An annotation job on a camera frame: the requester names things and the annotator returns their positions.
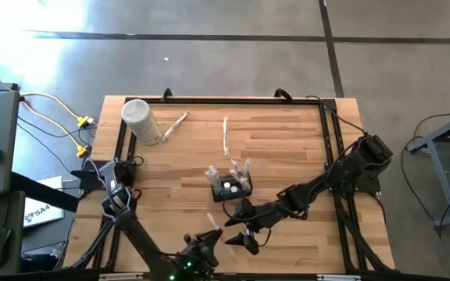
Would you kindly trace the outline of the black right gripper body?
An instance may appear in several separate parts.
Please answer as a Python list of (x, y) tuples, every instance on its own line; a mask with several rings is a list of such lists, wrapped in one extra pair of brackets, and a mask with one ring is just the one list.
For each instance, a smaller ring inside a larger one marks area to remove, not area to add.
[(283, 199), (254, 205), (255, 215), (245, 223), (246, 234), (254, 236), (263, 228), (271, 228), (280, 220), (288, 216), (288, 204)]

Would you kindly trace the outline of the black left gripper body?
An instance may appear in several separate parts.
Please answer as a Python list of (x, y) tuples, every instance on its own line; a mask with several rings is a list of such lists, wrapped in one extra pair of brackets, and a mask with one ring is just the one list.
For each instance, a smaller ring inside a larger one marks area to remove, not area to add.
[(196, 235), (184, 235), (187, 246), (182, 252), (177, 252), (177, 276), (211, 276), (214, 273), (214, 253), (204, 253), (203, 242)]

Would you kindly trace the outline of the pale orange toothbrush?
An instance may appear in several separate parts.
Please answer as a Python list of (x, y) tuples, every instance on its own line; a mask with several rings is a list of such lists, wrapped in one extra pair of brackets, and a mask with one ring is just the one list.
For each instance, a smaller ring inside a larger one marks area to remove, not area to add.
[(183, 115), (163, 134), (161, 139), (162, 143), (169, 139), (170, 134), (188, 117), (189, 113), (189, 110), (185, 111)]

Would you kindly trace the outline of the white wipes canister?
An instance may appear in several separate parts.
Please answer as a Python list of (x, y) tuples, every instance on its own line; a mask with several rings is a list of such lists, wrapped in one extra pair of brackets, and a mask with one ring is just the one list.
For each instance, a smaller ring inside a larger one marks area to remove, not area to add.
[(162, 132), (146, 101), (128, 101), (121, 109), (121, 117), (143, 145), (152, 146), (160, 142)]

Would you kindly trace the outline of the black metal beam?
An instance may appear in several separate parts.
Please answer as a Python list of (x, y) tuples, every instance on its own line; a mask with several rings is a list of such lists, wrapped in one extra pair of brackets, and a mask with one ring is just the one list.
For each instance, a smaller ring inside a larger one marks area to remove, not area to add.
[(9, 190), (12, 192), (22, 191), (26, 194), (26, 197), (69, 212), (76, 212), (79, 204), (77, 197), (64, 193), (61, 190), (53, 189), (19, 173), (12, 173)]

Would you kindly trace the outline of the grey desk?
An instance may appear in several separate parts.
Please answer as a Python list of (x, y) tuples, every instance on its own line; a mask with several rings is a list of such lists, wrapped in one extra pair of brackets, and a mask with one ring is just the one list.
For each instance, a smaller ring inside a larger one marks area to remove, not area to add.
[(14, 192), (0, 197), (0, 229), (5, 227), (11, 230), (7, 242), (9, 258), (0, 268), (0, 276), (14, 275), (20, 272), (24, 205), (25, 194), (23, 192)]

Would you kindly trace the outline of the silver metal rail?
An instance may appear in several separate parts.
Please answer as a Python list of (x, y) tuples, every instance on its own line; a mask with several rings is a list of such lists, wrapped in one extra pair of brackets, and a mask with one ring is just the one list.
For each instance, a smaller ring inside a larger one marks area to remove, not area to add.
[(354, 275), (336, 275), (336, 274), (319, 274), (316, 276), (317, 281), (362, 281), (361, 276)]
[(98, 281), (143, 281), (142, 273), (109, 273), (101, 274)]

